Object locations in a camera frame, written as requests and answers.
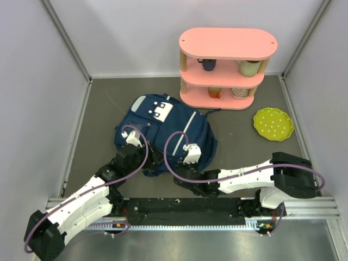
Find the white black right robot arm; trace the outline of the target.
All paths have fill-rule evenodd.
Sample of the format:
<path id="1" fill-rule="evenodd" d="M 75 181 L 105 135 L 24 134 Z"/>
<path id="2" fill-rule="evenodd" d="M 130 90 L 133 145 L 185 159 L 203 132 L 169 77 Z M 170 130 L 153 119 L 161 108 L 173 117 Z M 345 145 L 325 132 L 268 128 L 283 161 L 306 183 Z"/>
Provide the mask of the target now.
<path id="1" fill-rule="evenodd" d="M 203 197 L 258 189 L 253 206 L 258 214 L 266 215 L 284 201 L 315 198 L 317 190 L 313 174 L 311 161 L 275 152 L 270 160 L 234 170 L 200 173 L 193 164 L 181 163 L 173 175 L 177 185 Z"/>

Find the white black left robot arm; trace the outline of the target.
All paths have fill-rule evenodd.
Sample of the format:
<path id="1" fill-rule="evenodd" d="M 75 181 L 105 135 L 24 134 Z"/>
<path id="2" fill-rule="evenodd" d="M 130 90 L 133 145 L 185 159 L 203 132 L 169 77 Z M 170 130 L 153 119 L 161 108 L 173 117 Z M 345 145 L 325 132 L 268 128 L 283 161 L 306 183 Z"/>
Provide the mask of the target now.
<path id="1" fill-rule="evenodd" d="M 148 142 L 143 146 L 122 146 L 69 198 L 44 213 L 34 212 L 24 235 L 25 253 L 35 253 L 40 260 L 54 260 L 89 225 L 109 214 L 119 215 L 123 211 L 123 196 L 118 187 L 149 163 L 152 152 Z"/>

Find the navy blue backpack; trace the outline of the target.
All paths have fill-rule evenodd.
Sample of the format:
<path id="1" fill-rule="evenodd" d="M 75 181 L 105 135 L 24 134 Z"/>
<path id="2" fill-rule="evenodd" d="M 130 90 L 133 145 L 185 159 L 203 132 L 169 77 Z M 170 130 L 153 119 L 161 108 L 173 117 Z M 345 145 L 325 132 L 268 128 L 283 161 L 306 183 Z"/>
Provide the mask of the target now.
<path id="1" fill-rule="evenodd" d="M 218 145 L 206 115 L 167 94 L 146 94 L 134 101 L 115 128 L 117 150 L 126 144 L 122 133 L 134 129 L 142 132 L 140 141 L 147 140 L 153 150 L 143 170 L 148 177 L 157 177 L 169 168 L 175 170 L 186 156 L 186 143 L 200 147 L 197 170 L 202 172 L 212 162 Z"/>

